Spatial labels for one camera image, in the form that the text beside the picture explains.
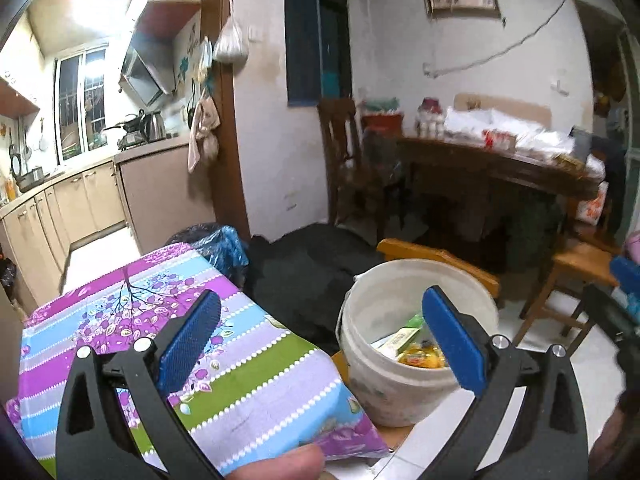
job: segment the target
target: metal screw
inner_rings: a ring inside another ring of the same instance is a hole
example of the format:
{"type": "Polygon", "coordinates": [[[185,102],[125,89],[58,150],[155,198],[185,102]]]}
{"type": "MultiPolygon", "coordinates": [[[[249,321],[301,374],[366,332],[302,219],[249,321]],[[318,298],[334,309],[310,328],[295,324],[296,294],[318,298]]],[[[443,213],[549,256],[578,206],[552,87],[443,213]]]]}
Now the metal screw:
{"type": "Polygon", "coordinates": [[[151,339],[148,337],[141,337],[135,343],[133,343],[133,349],[136,352],[146,352],[151,347],[151,339]]]}
{"type": "Polygon", "coordinates": [[[81,359],[86,359],[87,357],[89,357],[89,355],[91,355],[91,347],[81,346],[76,352],[76,355],[81,359]]]}
{"type": "Polygon", "coordinates": [[[553,355],[555,355],[556,357],[564,357],[566,355],[566,350],[562,345],[553,345],[551,347],[551,351],[553,352],[553,355]]]}
{"type": "Polygon", "coordinates": [[[494,337],[491,339],[491,344],[496,348],[499,348],[500,350],[504,350],[505,348],[507,348],[507,346],[509,346],[510,343],[509,340],[505,338],[505,336],[494,335],[494,337]]]}

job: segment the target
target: plastic bucket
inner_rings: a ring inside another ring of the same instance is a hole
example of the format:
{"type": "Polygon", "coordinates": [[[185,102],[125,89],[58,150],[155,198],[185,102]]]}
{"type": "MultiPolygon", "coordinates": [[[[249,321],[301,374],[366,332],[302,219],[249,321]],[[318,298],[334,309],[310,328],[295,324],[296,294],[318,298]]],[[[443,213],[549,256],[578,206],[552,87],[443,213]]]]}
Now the plastic bucket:
{"type": "Polygon", "coordinates": [[[403,365],[370,346],[421,312],[422,295],[431,285],[439,285],[456,308],[474,316],[489,335],[498,331],[498,311],[489,292],[455,267],[395,260],[358,276],[345,297],[336,335],[349,365],[349,388],[375,424],[416,424],[459,387],[450,368],[403,365]]]}

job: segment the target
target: electrical cord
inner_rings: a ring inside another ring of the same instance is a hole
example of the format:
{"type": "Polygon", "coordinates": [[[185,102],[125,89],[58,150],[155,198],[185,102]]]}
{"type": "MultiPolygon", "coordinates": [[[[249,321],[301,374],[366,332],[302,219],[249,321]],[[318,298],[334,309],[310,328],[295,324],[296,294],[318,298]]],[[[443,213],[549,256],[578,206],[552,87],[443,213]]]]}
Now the electrical cord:
{"type": "Polygon", "coordinates": [[[468,64],[464,64],[464,65],[460,65],[460,66],[455,66],[455,67],[452,67],[452,68],[444,68],[442,70],[433,70],[431,72],[426,73],[425,75],[428,76],[428,77],[431,77],[432,79],[436,79],[437,77],[439,77],[441,75],[447,75],[447,74],[451,74],[451,73],[454,73],[454,72],[463,72],[463,71],[468,70],[470,68],[474,68],[476,66],[481,66],[481,65],[484,65],[486,63],[489,63],[490,61],[492,61],[492,60],[494,60],[494,59],[496,59],[498,57],[504,56],[506,53],[510,52],[514,48],[523,45],[526,41],[530,40],[537,33],[539,33],[540,30],[545,28],[551,22],[551,20],[556,16],[556,14],[558,12],[560,12],[560,9],[562,9],[562,7],[564,7],[564,4],[566,2],[567,2],[567,0],[562,0],[562,3],[560,3],[558,8],[536,30],[534,30],[533,32],[530,32],[524,38],[522,38],[520,41],[518,41],[517,43],[513,43],[512,45],[508,46],[504,50],[501,50],[500,52],[497,52],[496,54],[493,54],[492,56],[485,57],[484,59],[479,59],[478,61],[474,61],[472,63],[468,63],[468,64]]]}

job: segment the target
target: green stripe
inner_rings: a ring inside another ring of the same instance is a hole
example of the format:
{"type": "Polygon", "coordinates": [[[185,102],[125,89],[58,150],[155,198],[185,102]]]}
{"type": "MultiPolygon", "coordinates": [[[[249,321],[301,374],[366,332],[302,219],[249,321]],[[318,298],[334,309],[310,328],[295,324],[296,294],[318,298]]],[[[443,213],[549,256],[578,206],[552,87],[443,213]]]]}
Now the green stripe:
{"type": "Polygon", "coordinates": [[[53,478],[56,477],[56,459],[55,458],[46,458],[44,460],[38,460],[40,465],[47,470],[53,478]]]}
{"type": "MultiPolygon", "coordinates": [[[[191,430],[273,378],[314,348],[316,347],[304,339],[293,334],[288,335],[232,373],[216,379],[210,385],[211,393],[196,392],[188,404],[190,415],[181,412],[180,406],[175,407],[175,412],[184,427],[191,430]]],[[[151,441],[142,425],[133,428],[131,433],[141,453],[152,449],[151,441]]]]}

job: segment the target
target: tablecloth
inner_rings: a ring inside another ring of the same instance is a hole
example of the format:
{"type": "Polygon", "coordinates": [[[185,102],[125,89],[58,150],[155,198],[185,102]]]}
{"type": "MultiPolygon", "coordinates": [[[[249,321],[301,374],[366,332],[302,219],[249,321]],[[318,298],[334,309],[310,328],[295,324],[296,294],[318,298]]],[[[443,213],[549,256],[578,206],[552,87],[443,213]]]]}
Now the tablecloth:
{"type": "MultiPolygon", "coordinates": [[[[315,442],[329,458],[384,456],[384,441],[329,356],[297,337],[187,244],[114,270],[36,310],[22,338],[18,397],[7,405],[28,447],[52,474],[60,401],[75,350],[126,349],[183,315],[206,288],[222,318],[180,392],[168,400],[226,475],[315,442]]],[[[128,391],[118,390],[145,460],[162,467],[128,391]]]]}

